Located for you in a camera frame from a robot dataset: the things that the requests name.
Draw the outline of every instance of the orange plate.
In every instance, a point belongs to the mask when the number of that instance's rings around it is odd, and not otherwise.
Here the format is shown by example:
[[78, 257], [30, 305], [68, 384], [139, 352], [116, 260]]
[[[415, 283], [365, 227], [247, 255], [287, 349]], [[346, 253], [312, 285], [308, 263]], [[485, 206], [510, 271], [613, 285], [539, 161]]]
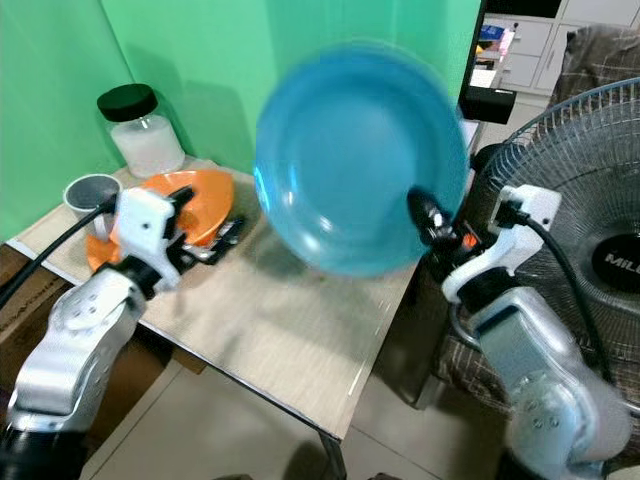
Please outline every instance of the orange plate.
[[[191, 185], [195, 197], [182, 209], [178, 226], [187, 233], [187, 243], [207, 245], [213, 240], [233, 203], [233, 179], [231, 174], [219, 170], [188, 170], [155, 175], [141, 187], [161, 195], [169, 195], [181, 187]], [[105, 262], [119, 260], [118, 246], [111, 241], [104, 243], [87, 235], [87, 259], [96, 271]]]

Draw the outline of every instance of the gray cup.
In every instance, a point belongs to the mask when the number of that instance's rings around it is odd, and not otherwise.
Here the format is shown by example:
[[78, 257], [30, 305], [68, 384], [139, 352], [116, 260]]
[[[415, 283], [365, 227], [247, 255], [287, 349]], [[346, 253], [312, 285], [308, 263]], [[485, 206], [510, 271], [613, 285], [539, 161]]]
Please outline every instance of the gray cup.
[[[62, 194], [65, 205], [78, 220], [91, 213], [98, 205], [108, 200], [114, 193], [122, 191], [122, 184], [111, 175], [94, 173], [80, 177], [69, 184]], [[113, 214], [102, 214], [88, 224], [89, 235], [107, 242], [113, 229]]]

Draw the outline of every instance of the blue plate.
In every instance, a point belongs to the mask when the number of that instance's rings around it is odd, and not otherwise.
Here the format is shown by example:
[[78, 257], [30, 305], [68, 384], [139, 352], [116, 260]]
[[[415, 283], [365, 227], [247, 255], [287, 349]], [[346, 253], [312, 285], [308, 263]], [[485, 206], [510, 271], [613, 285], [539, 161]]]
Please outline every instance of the blue plate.
[[468, 157], [431, 72], [386, 49], [349, 47], [304, 64], [273, 93], [254, 173], [262, 209], [299, 257], [370, 276], [425, 253], [407, 192], [420, 186], [455, 214]]

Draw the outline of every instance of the beige tabletop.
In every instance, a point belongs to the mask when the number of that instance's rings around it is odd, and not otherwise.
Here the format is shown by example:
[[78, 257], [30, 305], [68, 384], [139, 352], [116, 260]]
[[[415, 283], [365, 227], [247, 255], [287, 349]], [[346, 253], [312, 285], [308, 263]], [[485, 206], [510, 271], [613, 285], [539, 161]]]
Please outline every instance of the beige tabletop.
[[[216, 168], [195, 160], [193, 168]], [[312, 270], [282, 244], [261, 214], [253, 177], [232, 172], [232, 215], [249, 222], [240, 244], [213, 267], [187, 272], [175, 292], [151, 301], [142, 323], [295, 416], [342, 439], [413, 268], [373, 279]], [[126, 169], [125, 187], [138, 180]], [[34, 256], [74, 223], [64, 206], [8, 242]], [[47, 266], [89, 278], [85, 237]]]

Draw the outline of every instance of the black jar lid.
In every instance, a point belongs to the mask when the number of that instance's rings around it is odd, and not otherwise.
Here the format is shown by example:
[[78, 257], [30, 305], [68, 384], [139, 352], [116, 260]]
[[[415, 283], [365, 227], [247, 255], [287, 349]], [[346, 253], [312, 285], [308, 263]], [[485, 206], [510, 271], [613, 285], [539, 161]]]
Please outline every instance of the black jar lid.
[[98, 97], [98, 108], [112, 122], [126, 122], [144, 117], [158, 106], [153, 89], [144, 83], [130, 83], [109, 90]]

